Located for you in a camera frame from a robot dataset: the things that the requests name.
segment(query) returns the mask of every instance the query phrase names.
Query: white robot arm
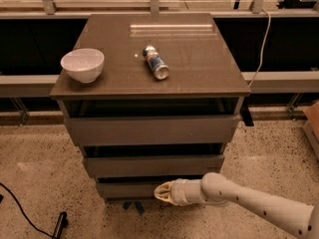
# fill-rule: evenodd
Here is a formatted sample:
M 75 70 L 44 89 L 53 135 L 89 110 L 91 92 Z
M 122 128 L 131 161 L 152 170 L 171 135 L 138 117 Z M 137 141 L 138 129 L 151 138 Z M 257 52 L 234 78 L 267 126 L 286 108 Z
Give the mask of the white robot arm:
M 155 197 L 179 206 L 222 205 L 231 201 L 296 238 L 319 238 L 319 204 L 307 205 L 243 187 L 218 173 L 208 173 L 198 180 L 166 182 L 156 189 Z

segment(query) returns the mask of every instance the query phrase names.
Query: can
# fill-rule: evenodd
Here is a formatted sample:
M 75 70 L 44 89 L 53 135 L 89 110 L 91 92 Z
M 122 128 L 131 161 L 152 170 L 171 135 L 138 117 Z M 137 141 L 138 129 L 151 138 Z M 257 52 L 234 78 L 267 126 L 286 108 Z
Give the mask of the can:
M 162 60 L 156 48 L 154 48 L 152 45 L 147 45 L 143 49 L 143 56 L 149 63 L 153 74 L 158 80 L 167 78 L 169 72 L 168 66 Z

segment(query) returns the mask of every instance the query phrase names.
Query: floor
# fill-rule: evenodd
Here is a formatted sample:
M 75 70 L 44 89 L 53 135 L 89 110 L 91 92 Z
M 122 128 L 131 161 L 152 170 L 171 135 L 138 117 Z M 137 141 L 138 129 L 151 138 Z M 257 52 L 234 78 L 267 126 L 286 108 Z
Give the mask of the floor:
M 238 125 L 221 174 L 234 182 L 307 204 L 318 201 L 319 163 L 304 119 L 263 118 Z M 39 228 L 53 233 L 59 213 L 69 225 L 62 238 L 293 238 L 242 207 L 174 207 L 143 201 L 140 216 L 123 202 L 105 203 L 61 120 L 0 126 L 0 181 L 20 200 Z M 2 188 L 0 238 L 49 238 L 34 230 Z

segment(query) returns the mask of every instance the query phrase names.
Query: white bowl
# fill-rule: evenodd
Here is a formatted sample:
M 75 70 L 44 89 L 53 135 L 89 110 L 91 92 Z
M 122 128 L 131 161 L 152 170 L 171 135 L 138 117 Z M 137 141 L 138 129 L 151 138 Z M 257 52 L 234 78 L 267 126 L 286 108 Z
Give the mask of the white bowl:
M 81 83 L 93 82 L 102 72 L 104 54 L 95 49 L 79 49 L 65 55 L 61 66 L 67 74 Z

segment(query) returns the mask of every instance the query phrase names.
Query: cabinet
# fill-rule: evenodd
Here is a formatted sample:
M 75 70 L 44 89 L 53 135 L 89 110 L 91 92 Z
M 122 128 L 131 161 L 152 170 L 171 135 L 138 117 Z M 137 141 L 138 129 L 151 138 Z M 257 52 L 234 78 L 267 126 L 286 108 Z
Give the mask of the cabinet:
M 163 81 L 142 56 L 149 44 L 169 66 Z M 92 15 L 78 48 L 104 52 L 102 74 L 80 84 L 62 71 L 51 96 L 105 200 L 220 171 L 249 88 L 209 14 Z

